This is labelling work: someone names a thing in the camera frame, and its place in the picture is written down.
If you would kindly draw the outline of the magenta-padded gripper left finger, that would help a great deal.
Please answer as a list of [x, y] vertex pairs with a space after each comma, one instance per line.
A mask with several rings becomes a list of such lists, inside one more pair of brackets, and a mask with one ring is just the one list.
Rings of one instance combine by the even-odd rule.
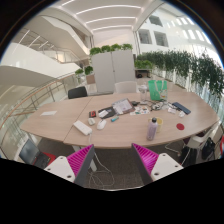
[[67, 157], [59, 156], [45, 168], [45, 171], [83, 186], [94, 154], [94, 145], [91, 144]]

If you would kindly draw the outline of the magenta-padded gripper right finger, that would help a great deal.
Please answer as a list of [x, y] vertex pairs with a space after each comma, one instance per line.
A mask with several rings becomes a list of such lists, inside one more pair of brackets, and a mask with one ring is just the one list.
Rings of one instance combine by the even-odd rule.
[[144, 185], [182, 169], [167, 153], [157, 154], [135, 143], [131, 146], [131, 152]]

